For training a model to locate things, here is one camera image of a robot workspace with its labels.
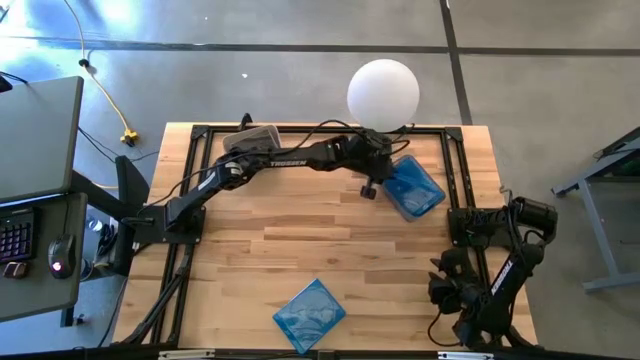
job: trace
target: white ball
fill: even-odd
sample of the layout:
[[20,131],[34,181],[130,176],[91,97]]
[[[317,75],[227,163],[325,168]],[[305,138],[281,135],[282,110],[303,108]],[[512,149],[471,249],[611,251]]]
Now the white ball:
[[418,80],[395,60],[375,60],[361,67],[349,84],[349,111],[363,127],[393,131],[407,124],[420,101]]

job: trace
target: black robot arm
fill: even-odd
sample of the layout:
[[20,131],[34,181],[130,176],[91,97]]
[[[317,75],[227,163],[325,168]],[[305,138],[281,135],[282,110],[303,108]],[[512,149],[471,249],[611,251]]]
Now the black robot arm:
[[260,170],[274,167],[310,167],[316,171],[347,168],[367,175],[361,191],[373,199],[373,183],[381,184],[393,175],[391,140],[373,130],[350,138],[344,135],[319,141],[308,147],[273,150],[231,149],[216,160],[204,181],[182,197],[174,197],[165,205],[165,229],[177,230],[221,190],[236,189],[251,180]]
[[[514,303],[526,279],[542,262],[545,246],[555,237],[557,213],[552,206],[518,197],[500,211],[502,214],[484,218],[491,222],[491,228],[508,228],[513,246],[489,289],[482,286],[471,267],[466,248],[447,250],[440,259],[432,260],[446,277],[430,273],[431,302],[437,304],[443,314],[460,312],[453,331],[460,343],[471,349],[488,344],[483,332],[493,339],[506,335],[512,346],[530,345],[511,326]],[[529,231],[535,232],[540,241],[529,243],[526,237],[522,239],[519,225],[531,228]],[[474,233],[487,231],[487,224],[476,221],[468,225],[468,230]]]

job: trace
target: gray metal frame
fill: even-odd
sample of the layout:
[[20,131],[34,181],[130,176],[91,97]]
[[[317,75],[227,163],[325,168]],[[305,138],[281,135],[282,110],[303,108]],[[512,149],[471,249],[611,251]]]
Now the gray metal frame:
[[630,141],[625,146],[621,147],[618,150],[618,153],[614,153],[600,159],[597,163],[587,169],[587,171],[573,178],[570,182],[551,189],[551,192],[553,192],[556,197],[563,197],[571,190],[580,190],[584,206],[587,210],[589,220],[591,221],[591,226],[593,227],[596,240],[598,241],[598,247],[600,248],[607,270],[609,271],[609,275],[606,277],[582,283],[582,286],[587,293],[592,293],[602,289],[640,284],[640,272],[620,273],[618,264],[616,263],[613,251],[609,244],[609,239],[607,238],[604,226],[602,225],[602,217],[598,213],[589,184],[590,178],[606,174],[612,167],[618,165],[625,159],[628,159],[632,154],[637,153],[638,150],[636,149],[640,149],[640,138]]

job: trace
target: wire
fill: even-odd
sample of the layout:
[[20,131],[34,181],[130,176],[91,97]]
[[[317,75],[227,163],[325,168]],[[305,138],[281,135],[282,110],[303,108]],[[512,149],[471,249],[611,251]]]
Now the wire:
[[411,143],[411,141],[409,140],[394,140],[394,144],[400,144],[400,143],[404,143],[404,145],[400,146],[399,148],[397,148],[396,150],[392,151],[389,155],[394,155],[399,153],[400,151],[404,150],[407,146],[409,146],[409,144]]
[[9,79],[13,79],[13,80],[16,80],[16,81],[20,81],[20,82],[23,82],[23,83],[25,83],[25,84],[28,84],[28,83],[29,83],[27,80],[25,80],[25,79],[23,79],[23,78],[21,78],[21,77],[18,77],[18,76],[15,76],[15,75],[11,75],[11,74],[6,73],[6,72],[4,72],[4,71],[0,71],[0,74],[1,74],[1,75],[4,75],[4,76],[6,76],[6,77],[8,77]]
[[438,322],[438,319],[440,319],[440,315],[442,315],[442,311],[438,310],[438,315],[436,315],[436,317],[434,317],[433,320],[431,320],[431,324],[429,324],[429,328],[427,329],[427,336],[429,337],[429,340],[431,340],[431,342],[433,342],[434,344],[442,347],[460,346],[461,344],[459,341],[456,343],[444,344],[434,339],[433,336],[431,335],[431,329],[433,329],[433,326],[436,324],[436,322]]
[[84,62],[81,60],[80,66],[91,77],[91,79],[93,79],[93,81],[96,83],[98,88],[102,91],[104,96],[107,98],[107,101],[109,101],[109,104],[111,104],[111,107],[113,107],[113,110],[115,110],[116,113],[118,113],[118,116],[120,117],[120,120],[122,120],[122,124],[124,125],[125,131],[130,131],[131,129],[129,128],[129,125],[127,124],[127,120],[125,119],[124,115],[122,115],[122,111],[120,111],[118,106],[115,104],[115,102],[111,98],[111,95],[109,95],[107,90],[104,88],[104,86],[102,86],[102,84],[100,84],[98,79],[96,79],[96,77],[89,71],[89,61],[87,60],[87,58],[85,56],[84,35],[83,35],[83,32],[82,32],[82,26],[80,25],[80,20],[78,20],[78,15],[76,15],[76,12],[73,10],[71,5],[69,5],[69,2],[67,0],[63,0],[63,1],[64,1],[65,4],[67,4],[67,7],[69,8],[69,11],[71,11],[71,15],[73,15],[73,18],[76,21],[76,25],[78,26],[78,33],[80,34],[80,46],[81,46],[81,51],[82,51],[82,60],[84,60]]
[[506,188],[504,185],[500,185],[500,189],[498,189],[498,191],[500,191],[501,194],[504,193],[508,193],[509,194],[509,198],[507,200],[507,204],[511,203],[511,200],[513,200],[513,191],[511,191],[511,189]]
[[109,161],[111,161],[112,163],[116,163],[116,161],[113,160],[111,156],[107,155],[104,151],[102,151],[102,149],[98,147],[98,145],[96,145],[96,143],[93,142],[93,140],[91,140],[91,137],[89,137],[89,135],[87,135],[87,133],[85,133],[82,128],[78,127],[78,131],[80,131],[80,134],[82,134],[87,139],[87,141],[89,141],[89,143],[91,143],[91,145],[93,145],[93,147],[100,152],[100,154],[104,155],[104,157],[109,159]]
[[356,134],[358,134],[359,136],[361,136],[363,139],[365,139],[365,141],[374,140],[374,141],[376,141],[376,142],[378,142],[379,144],[382,144],[382,145],[389,145],[389,144],[399,144],[399,143],[404,143],[404,145],[403,145],[403,146],[401,146],[399,149],[397,149],[397,150],[395,150],[395,151],[391,152],[389,155],[393,155],[393,154],[395,154],[395,153],[397,153],[397,152],[399,152],[399,151],[402,151],[404,148],[406,148],[407,146],[409,146],[409,143],[410,143],[410,141],[409,141],[409,140],[397,140],[397,139],[396,139],[396,140],[389,140],[389,142],[382,142],[382,141],[380,141],[380,140],[378,140],[378,139],[376,139],[376,138],[369,138],[369,137],[367,137],[367,136],[366,136],[366,134],[365,134],[363,131],[361,131],[361,130],[359,130],[359,129],[354,128],[353,126],[351,126],[351,125],[349,125],[349,124],[345,123],[344,121],[336,120],[336,119],[329,119],[329,120],[325,120],[325,121],[323,121],[323,122],[319,123],[318,125],[314,126],[314,127],[309,131],[309,133],[307,134],[307,136],[305,136],[305,137],[304,137],[304,139],[302,139],[302,140],[301,140],[301,141],[300,141],[296,146],[294,146],[294,147],[292,147],[292,148],[286,149],[286,150],[284,150],[284,151],[276,151],[276,152],[273,152],[272,150],[269,150],[269,151],[268,151],[268,152],[266,152],[266,153],[262,153],[262,152],[248,152],[248,153],[245,153],[245,154],[240,154],[240,155],[234,156],[234,157],[232,157],[232,158],[230,158],[230,159],[225,160],[225,161],[224,161],[224,162],[222,162],[222,163],[219,163],[219,164],[216,164],[216,165],[210,166],[210,167],[208,167],[208,168],[200,169],[200,170],[198,170],[198,171],[196,171],[196,172],[192,173],[191,175],[189,175],[189,176],[185,177],[184,179],[180,180],[177,184],[175,184],[175,185],[171,188],[171,190],[169,191],[169,193],[168,193],[167,195],[163,196],[162,198],[160,198],[160,199],[158,199],[158,200],[156,200],[156,201],[154,201],[154,202],[152,202],[152,203],[150,203],[150,204],[147,204],[147,205],[143,206],[143,207],[142,207],[140,210],[138,210],[138,212],[136,213],[136,217],[139,217],[139,216],[140,216],[140,214],[141,214],[144,210],[146,210],[146,209],[150,208],[151,206],[156,205],[156,204],[158,204],[158,203],[160,203],[160,202],[162,202],[162,201],[164,201],[164,200],[168,199],[168,198],[173,194],[173,192],[178,188],[178,186],[182,185],[185,181],[187,181],[187,180],[191,179],[194,175],[197,175],[197,174],[199,174],[199,173],[201,173],[201,172],[204,172],[204,171],[209,171],[209,170],[211,170],[211,169],[217,168],[218,166],[224,165],[224,164],[226,164],[226,163],[228,163],[228,162],[231,162],[231,161],[233,161],[233,160],[236,160],[236,159],[239,159],[239,158],[242,158],[242,157],[245,157],[245,156],[249,156],[249,155],[260,155],[260,154],[262,154],[262,155],[285,155],[285,154],[288,154],[288,153],[293,152],[293,151],[295,151],[295,150],[299,149],[300,147],[302,147],[302,145],[304,145],[304,144],[307,142],[307,140],[309,140],[309,138],[311,137],[311,135],[313,135],[316,131],[318,131],[318,129],[320,129],[322,126],[324,126],[324,125],[326,125],[326,124],[329,124],[329,123],[337,123],[337,124],[340,124],[340,125],[342,125],[342,126],[346,127],[347,129],[350,129],[351,131],[355,132],[355,133],[356,133]]
[[403,126],[402,127],[402,133],[400,135],[396,136],[396,138],[393,139],[392,142],[396,142],[396,141],[402,139],[408,133],[412,132],[415,127],[416,127],[416,123],[411,123],[411,127],[410,128],[407,128],[407,125]]
[[84,360],[89,359],[89,354],[88,354],[89,350],[86,347],[84,347],[84,346],[76,346],[71,350],[82,350],[82,352],[84,354]]
[[[109,161],[111,161],[112,163],[114,163],[114,164],[115,164],[115,160],[114,160],[113,158],[111,158],[111,156],[109,156],[109,155],[105,154],[105,153],[104,153],[104,151],[102,151],[102,150],[98,147],[98,145],[102,146],[104,149],[106,149],[107,151],[109,151],[110,153],[112,153],[113,155],[115,155],[116,157],[118,157],[118,156],[122,156],[122,155],[118,154],[117,152],[115,152],[115,151],[111,150],[109,147],[107,147],[106,145],[104,145],[104,144],[103,144],[103,143],[101,143],[100,141],[98,141],[95,137],[93,137],[93,136],[92,136],[91,134],[89,134],[88,132],[84,131],[81,127],[78,127],[78,131],[82,134],[82,136],[84,136],[84,137],[85,137],[85,138],[86,138],[86,139],[91,143],[91,145],[93,145],[93,146],[94,146],[94,147],[95,147],[95,148],[96,148],[96,149],[97,149],[97,150],[98,150],[102,155],[104,155],[104,156],[105,156],[107,159],[109,159]],[[131,162],[133,163],[133,162],[136,162],[136,161],[140,161],[140,160],[146,159],[146,158],[148,158],[149,156],[152,156],[152,155],[155,155],[155,154],[159,154],[159,153],[160,153],[160,151],[153,151],[153,152],[150,152],[150,153],[148,153],[148,154],[146,154],[146,155],[142,155],[142,156],[137,157],[137,158],[129,159],[129,161],[131,161]],[[102,186],[100,186],[100,187],[103,187],[103,188],[111,188],[112,186],[105,186],[105,185],[102,185]]]
[[104,335],[102,336],[102,339],[100,340],[100,343],[98,343],[97,347],[102,347],[102,344],[104,344],[104,341],[107,339],[107,335],[109,335],[109,330],[111,330],[111,326],[113,325],[113,320],[116,317],[116,312],[118,311],[118,305],[120,304],[120,300],[122,300],[122,295],[124,295],[124,288],[125,285],[127,284],[127,278],[124,279],[124,281],[122,282],[122,286],[120,286],[120,292],[118,293],[118,299],[116,300],[115,306],[113,307],[113,313],[111,313],[111,319],[109,319],[109,324],[107,325],[107,330],[105,330]]
[[531,235],[531,234],[536,235],[537,237],[539,237],[539,238],[540,238],[540,240],[543,240],[543,241],[544,241],[544,236],[542,236],[542,234],[540,234],[539,232],[537,232],[537,231],[535,231],[535,230],[527,230],[527,231],[524,233],[524,242],[526,242],[526,243],[528,243],[528,242],[529,242],[529,235]]
[[138,212],[136,213],[136,217],[139,217],[139,216],[140,216],[140,214],[141,214],[144,210],[146,210],[146,209],[150,208],[151,206],[156,205],[156,204],[158,204],[158,203],[160,203],[160,202],[162,202],[162,201],[164,201],[164,200],[168,199],[168,198],[173,194],[173,192],[174,192],[174,191],[176,191],[176,189],[178,188],[178,186],[182,185],[185,181],[187,181],[187,180],[191,179],[191,178],[192,178],[192,177],[194,177],[195,175],[198,175],[198,174],[200,174],[201,172],[205,172],[205,171],[209,171],[209,170],[215,169],[215,168],[217,168],[217,167],[219,167],[219,166],[222,166],[222,165],[224,165],[224,164],[227,164],[227,163],[229,163],[229,162],[231,162],[231,161],[234,161],[234,160],[237,160],[237,159],[243,158],[243,157],[245,157],[245,156],[249,156],[249,155],[256,155],[256,153],[255,153],[255,152],[248,152],[248,153],[245,153],[245,154],[240,154],[240,155],[234,156],[234,157],[232,157],[232,158],[230,158],[230,159],[227,159],[227,160],[225,160],[225,161],[223,161],[223,162],[221,162],[221,163],[215,164],[215,165],[213,165],[213,166],[209,166],[209,167],[204,168],[204,169],[200,169],[200,170],[198,170],[198,171],[196,171],[196,172],[192,173],[191,175],[189,175],[189,176],[185,177],[184,179],[180,180],[177,184],[175,184],[175,185],[171,188],[171,191],[169,191],[169,193],[168,193],[166,196],[163,196],[162,198],[160,198],[160,199],[158,199],[158,200],[156,200],[156,201],[154,201],[154,202],[152,202],[152,203],[150,203],[150,204],[147,204],[147,205],[143,206],[143,207],[142,207],[140,210],[138,210]]
[[67,233],[67,218],[69,216],[69,199],[65,197],[67,207],[64,209],[64,222],[62,223],[62,234]]
[[120,156],[120,154],[118,154],[117,152],[111,150],[109,147],[107,147],[106,145],[104,145],[103,143],[101,143],[100,141],[98,141],[95,137],[93,137],[93,135],[89,134],[88,132],[84,131],[84,129],[82,129],[81,127],[78,126],[78,131],[82,132],[82,134],[85,137],[89,137],[91,138],[91,140],[93,140],[94,142],[96,142],[98,145],[102,146],[105,150],[109,151],[110,153],[112,153],[113,155],[115,155],[116,157]]
[[93,185],[99,187],[100,189],[104,189],[104,190],[118,190],[118,187],[115,185],[103,185],[100,183],[97,183],[95,181],[91,181],[93,183]]
[[140,157],[138,157],[138,158],[135,158],[135,159],[129,159],[129,161],[131,161],[131,162],[140,161],[140,160],[142,160],[142,159],[148,158],[148,157],[149,157],[149,156],[151,156],[151,155],[156,155],[156,154],[159,154],[159,153],[160,153],[160,151],[150,152],[150,153],[148,153],[147,155],[142,155],[142,156],[140,156]]

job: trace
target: computer mouse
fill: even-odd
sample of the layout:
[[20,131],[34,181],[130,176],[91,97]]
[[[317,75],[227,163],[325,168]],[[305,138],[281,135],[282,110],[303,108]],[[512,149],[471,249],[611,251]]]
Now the computer mouse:
[[58,236],[49,244],[49,271],[56,279],[66,279],[76,268],[75,237]]

